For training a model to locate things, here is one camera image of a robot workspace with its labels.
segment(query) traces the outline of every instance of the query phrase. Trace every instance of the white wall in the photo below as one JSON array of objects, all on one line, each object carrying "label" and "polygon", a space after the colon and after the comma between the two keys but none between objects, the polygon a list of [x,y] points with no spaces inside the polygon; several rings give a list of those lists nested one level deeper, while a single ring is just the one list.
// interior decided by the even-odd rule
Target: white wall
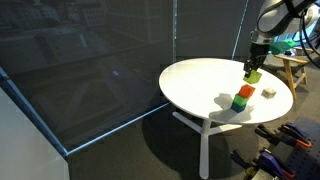
[{"label": "white wall", "polygon": [[0,179],[70,179],[67,162],[1,88]]}]

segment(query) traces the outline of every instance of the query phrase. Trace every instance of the blue block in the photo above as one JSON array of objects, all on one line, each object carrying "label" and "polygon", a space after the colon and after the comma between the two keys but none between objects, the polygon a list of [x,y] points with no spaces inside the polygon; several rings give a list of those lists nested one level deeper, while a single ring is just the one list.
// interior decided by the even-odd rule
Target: blue block
[{"label": "blue block", "polygon": [[243,106],[239,106],[237,103],[233,102],[231,105],[231,109],[234,110],[235,112],[239,113],[246,108],[246,105],[247,104],[245,104]]}]

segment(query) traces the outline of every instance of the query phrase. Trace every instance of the green block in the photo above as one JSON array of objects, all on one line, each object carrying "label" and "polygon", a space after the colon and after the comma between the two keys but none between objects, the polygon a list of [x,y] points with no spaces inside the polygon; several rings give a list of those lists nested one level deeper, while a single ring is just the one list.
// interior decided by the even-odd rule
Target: green block
[{"label": "green block", "polygon": [[255,71],[255,70],[252,70],[251,74],[250,74],[250,77],[249,78],[244,77],[243,80],[246,81],[249,84],[255,84],[255,83],[260,81],[261,76],[262,76],[261,73]]},{"label": "green block", "polygon": [[292,39],[286,39],[284,41],[273,42],[269,45],[269,51],[271,54],[277,55],[284,53],[286,50],[289,50],[295,47],[297,44]]},{"label": "green block", "polygon": [[234,96],[233,102],[236,103],[239,106],[244,106],[247,104],[248,99],[241,97],[239,94],[236,94]]}]

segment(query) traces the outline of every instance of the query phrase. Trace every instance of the floor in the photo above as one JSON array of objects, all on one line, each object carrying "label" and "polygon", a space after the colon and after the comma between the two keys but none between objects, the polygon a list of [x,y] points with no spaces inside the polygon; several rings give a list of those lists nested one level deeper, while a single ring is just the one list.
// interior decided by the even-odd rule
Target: floor
[{"label": "floor", "polygon": [[[306,117],[320,123],[320,71],[307,66],[308,84],[297,87],[298,99],[269,130]],[[200,136],[172,116],[168,105],[68,157],[72,180],[197,180]],[[245,160],[269,143],[254,133],[256,125],[210,136],[209,179],[243,179],[243,169],[229,157],[237,149]]]}]

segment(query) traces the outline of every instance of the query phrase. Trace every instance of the red block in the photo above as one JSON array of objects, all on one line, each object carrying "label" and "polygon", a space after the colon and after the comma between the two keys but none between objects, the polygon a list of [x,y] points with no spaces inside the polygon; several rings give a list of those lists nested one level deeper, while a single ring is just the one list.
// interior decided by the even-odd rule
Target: red block
[{"label": "red block", "polygon": [[243,98],[250,98],[256,88],[249,86],[248,84],[243,85],[238,93],[239,96]]}]

